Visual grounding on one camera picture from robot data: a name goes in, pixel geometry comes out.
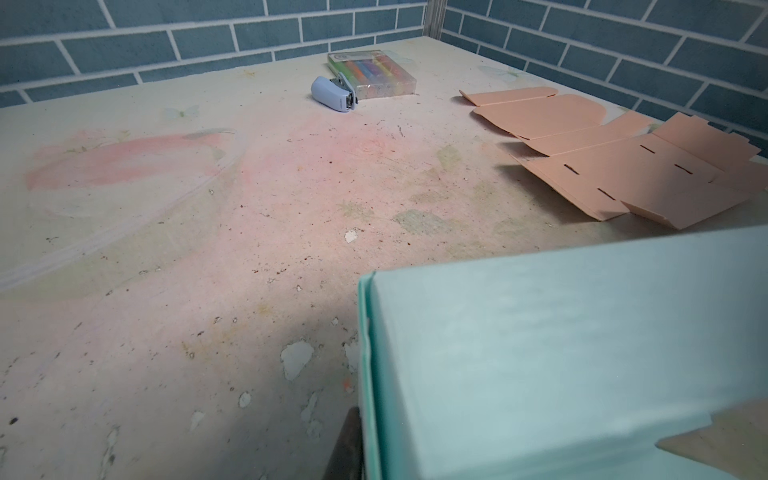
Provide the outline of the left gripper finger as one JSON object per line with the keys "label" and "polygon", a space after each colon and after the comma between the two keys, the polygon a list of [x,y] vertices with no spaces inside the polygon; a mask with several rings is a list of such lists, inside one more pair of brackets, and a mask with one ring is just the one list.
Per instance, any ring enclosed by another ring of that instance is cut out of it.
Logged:
{"label": "left gripper finger", "polygon": [[327,463],[323,480],[362,480],[363,429],[360,409],[349,409]]}

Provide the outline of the mint green paper box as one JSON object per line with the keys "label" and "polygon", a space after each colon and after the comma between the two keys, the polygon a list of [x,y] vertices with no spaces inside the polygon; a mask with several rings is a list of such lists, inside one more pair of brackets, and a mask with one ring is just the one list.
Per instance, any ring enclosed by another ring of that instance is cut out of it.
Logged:
{"label": "mint green paper box", "polygon": [[720,479],[661,439],[767,394],[767,229],[364,276],[370,479]]}

